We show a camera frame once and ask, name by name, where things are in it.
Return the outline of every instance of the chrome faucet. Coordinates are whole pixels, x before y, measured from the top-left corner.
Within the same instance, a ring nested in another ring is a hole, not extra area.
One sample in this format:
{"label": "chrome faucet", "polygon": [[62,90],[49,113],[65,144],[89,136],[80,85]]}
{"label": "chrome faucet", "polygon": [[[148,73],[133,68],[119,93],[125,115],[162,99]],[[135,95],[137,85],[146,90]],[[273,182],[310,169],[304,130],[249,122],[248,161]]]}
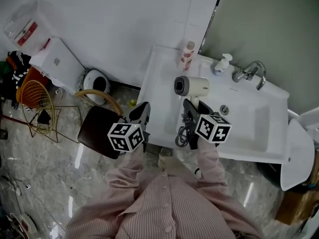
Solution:
{"label": "chrome faucet", "polygon": [[239,70],[238,72],[233,73],[233,81],[239,82],[241,79],[246,79],[248,81],[251,81],[254,77],[254,75],[257,73],[258,69],[262,72],[262,77],[260,79],[259,84],[257,85],[256,89],[260,90],[265,82],[266,82],[266,68],[264,64],[260,61],[254,61],[249,66]]}

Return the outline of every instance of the sleeve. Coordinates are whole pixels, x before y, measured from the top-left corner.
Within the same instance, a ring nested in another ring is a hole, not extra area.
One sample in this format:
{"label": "sleeve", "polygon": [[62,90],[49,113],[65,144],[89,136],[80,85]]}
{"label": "sleeve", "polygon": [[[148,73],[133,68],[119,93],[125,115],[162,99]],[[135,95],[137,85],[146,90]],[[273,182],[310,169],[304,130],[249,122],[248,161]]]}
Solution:
{"label": "sleeve", "polygon": [[66,228],[67,239],[114,238],[119,228],[117,215],[135,201],[137,173],[143,169],[143,145],[125,155],[119,168],[107,172],[108,186],[99,197],[81,207]]}
{"label": "sleeve", "polygon": [[226,193],[224,167],[219,162],[215,145],[199,138],[197,159],[201,171],[197,191],[221,211],[233,232],[240,232],[247,239],[263,238],[261,230],[249,217],[245,208]]}

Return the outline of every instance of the white round appliance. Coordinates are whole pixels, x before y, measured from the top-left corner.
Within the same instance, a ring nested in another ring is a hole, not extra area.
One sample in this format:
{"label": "white round appliance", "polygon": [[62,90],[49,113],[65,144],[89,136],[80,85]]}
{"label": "white round appliance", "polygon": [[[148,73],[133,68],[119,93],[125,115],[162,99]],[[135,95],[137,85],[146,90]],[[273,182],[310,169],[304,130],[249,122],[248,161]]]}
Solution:
{"label": "white round appliance", "polygon": [[[84,90],[99,90],[106,94],[110,93],[111,84],[104,74],[98,70],[91,70],[84,77],[83,81]],[[97,105],[102,105],[105,103],[105,99],[98,95],[88,94],[87,97],[95,102]]]}

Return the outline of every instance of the transparent plastic bag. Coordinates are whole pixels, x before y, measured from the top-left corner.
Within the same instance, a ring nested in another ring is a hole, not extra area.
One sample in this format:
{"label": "transparent plastic bag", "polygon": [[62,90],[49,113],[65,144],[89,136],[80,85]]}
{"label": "transparent plastic bag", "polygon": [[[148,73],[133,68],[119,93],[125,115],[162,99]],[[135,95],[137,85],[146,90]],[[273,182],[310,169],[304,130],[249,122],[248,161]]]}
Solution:
{"label": "transparent plastic bag", "polygon": [[35,55],[52,37],[38,14],[38,2],[19,7],[6,21],[3,31],[22,53]]}

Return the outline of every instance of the white sink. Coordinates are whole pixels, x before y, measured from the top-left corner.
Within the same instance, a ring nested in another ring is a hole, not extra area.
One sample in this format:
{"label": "white sink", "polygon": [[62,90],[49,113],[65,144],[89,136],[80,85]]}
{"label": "white sink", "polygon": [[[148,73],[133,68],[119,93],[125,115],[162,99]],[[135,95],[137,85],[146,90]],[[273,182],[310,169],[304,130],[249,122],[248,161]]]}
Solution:
{"label": "white sink", "polygon": [[225,117],[233,124],[226,143],[218,147],[219,155],[256,162],[287,161],[289,93],[269,82],[258,91],[258,76],[254,76],[252,81],[235,83],[232,80],[233,66],[229,66],[223,76],[217,77],[212,74],[211,66],[218,61],[200,55],[193,61],[190,71],[183,73],[176,67],[176,57],[178,52],[173,49],[155,48],[142,85],[138,101],[151,104],[150,123],[147,126],[147,132],[151,134],[150,143],[178,148],[174,139],[183,125],[184,98],[174,93],[174,80],[180,75],[204,77],[210,81],[210,91],[200,100],[214,112],[220,112],[220,106],[226,105],[229,113]]}

